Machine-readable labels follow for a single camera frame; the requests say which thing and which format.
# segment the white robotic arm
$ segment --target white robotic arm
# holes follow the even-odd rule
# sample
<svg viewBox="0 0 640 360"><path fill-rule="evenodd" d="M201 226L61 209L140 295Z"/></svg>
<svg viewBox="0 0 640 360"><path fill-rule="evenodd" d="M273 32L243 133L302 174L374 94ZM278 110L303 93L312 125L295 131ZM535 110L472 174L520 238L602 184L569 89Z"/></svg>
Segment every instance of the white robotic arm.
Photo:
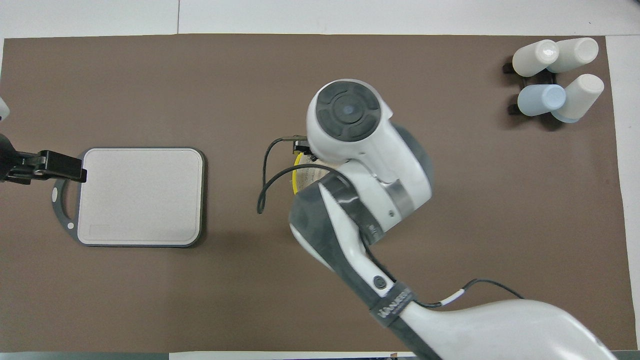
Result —
<svg viewBox="0 0 640 360"><path fill-rule="evenodd" d="M337 80L316 93L307 113L308 141L321 160L342 163L341 175L328 174L296 195L289 223L300 244L421 359L614 360L557 307L508 300L428 310L367 257L363 240L372 245L431 197L429 158L407 130L389 121L391 115L361 81Z"/></svg>

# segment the brown mat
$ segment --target brown mat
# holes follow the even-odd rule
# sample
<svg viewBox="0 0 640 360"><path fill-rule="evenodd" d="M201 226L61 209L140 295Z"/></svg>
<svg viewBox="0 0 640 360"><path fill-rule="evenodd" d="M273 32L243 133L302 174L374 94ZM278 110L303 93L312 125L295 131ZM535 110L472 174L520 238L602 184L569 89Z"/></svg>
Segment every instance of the brown mat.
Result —
<svg viewBox="0 0 640 360"><path fill-rule="evenodd" d="M7 39L0 131L19 151L188 146L208 158L207 230L190 249L89 248L53 182L0 184L0 351L402 350L289 232L291 187L255 213L268 143L304 134L325 83L375 86L435 164L434 197L373 251L423 301L474 277L564 308L636 348L607 88L578 123L519 120L501 66L538 37L177 35ZM269 173L293 163L289 145ZM451 309L508 299L477 285Z"/></svg>

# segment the gray circular cap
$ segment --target gray circular cap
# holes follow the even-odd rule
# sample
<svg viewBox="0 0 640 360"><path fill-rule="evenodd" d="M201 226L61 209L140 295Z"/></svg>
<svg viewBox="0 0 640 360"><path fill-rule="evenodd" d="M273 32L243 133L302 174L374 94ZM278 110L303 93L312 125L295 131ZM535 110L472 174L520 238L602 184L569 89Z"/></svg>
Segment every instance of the gray circular cap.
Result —
<svg viewBox="0 0 640 360"><path fill-rule="evenodd" d="M380 123L380 103L366 86L337 81L318 94L316 116L331 137L356 142L371 135Z"/></svg>

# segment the white floor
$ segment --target white floor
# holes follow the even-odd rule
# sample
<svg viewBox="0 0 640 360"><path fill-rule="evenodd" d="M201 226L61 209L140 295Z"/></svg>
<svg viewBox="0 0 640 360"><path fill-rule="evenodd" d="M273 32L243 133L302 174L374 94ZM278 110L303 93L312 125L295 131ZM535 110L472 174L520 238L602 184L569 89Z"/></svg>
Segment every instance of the white floor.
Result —
<svg viewBox="0 0 640 360"><path fill-rule="evenodd" d="M607 35L620 187L640 334L640 1L0 1L0 45L5 38L176 33Z"/></svg>

